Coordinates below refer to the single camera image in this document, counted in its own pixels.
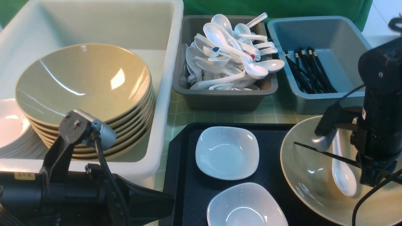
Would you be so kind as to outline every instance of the white plastic bin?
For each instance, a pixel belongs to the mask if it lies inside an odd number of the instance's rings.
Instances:
[[[157,91],[154,123],[135,154],[109,167],[130,181],[148,178],[160,163],[182,18],[181,0],[30,0],[0,34],[0,99],[14,98],[16,82],[31,63],[65,46],[108,43],[138,54]],[[70,170],[84,171],[87,163],[73,161]],[[0,159],[3,171],[38,172],[41,165]]]

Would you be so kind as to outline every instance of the small white dish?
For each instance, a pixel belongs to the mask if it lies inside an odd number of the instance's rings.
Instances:
[[[260,151],[254,134],[246,129],[210,127],[202,132],[195,149],[198,168],[221,180],[240,180],[258,167]]]
[[[215,196],[207,220],[209,226],[288,226],[272,195],[255,183],[239,184]]]
[[[15,99],[0,100],[0,149],[21,142],[29,127]]]

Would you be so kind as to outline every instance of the green checkered tablecloth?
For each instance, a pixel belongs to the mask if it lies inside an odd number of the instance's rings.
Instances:
[[[215,123],[298,123],[316,115],[298,115],[291,103],[291,93],[283,78],[278,79],[279,88],[271,96],[264,98],[257,110],[252,112],[192,111],[183,96],[172,91],[165,142],[159,170],[156,174],[155,189],[163,189],[169,142],[188,124],[194,122]]]

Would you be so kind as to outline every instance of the gray plastic bin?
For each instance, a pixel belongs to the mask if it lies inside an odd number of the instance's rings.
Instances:
[[[324,113],[338,98],[363,84],[357,63],[371,46],[349,19],[341,16],[275,19],[268,23],[268,31],[278,48],[279,59],[285,61],[284,72],[297,113]],[[300,47],[316,50],[331,84],[339,93],[306,94],[299,90],[284,51],[289,51],[294,61],[294,50]],[[364,88],[347,97],[342,106],[362,106],[363,99]]]
[[[227,16],[232,26],[238,23],[248,23],[254,16]],[[190,45],[194,41],[197,33],[204,35],[203,26],[211,22],[212,16],[209,15],[191,15],[184,16],[182,23],[181,43]],[[260,35],[267,35],[264,23],[260,23],[251,29],[252,32]],[[173,76],[173,89],[183,95],[186,104],[192,110],[204,111],[253,111],[261,103],[265,96],[273,94],[278,89],[276,74],[269,74],[264,79],[258,80],[255,85],[261,90],[189,90],[187,82],[189,73],[185,68],[181,45],[176,59],[175,74]],[[266,55],[261,60],[272,59]]]

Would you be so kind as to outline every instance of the black tray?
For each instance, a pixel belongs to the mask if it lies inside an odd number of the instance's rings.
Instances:
[[[195,162],[195,147],[201,132],[212,126],[232,126],[250,130],[257,138],[260,163],[250,177],[223,181],[205,175]],[[279,153],[282,141],[293,124],[217,124],[188,125],[169,144],[163,192],[175,197],[170,217],[159,220],[159,226],[207,226],[207,207],[221,191],[245,182],[263,186],[281,207],[290,226],[334,224],[313,212],[291,190],[282,173]]]

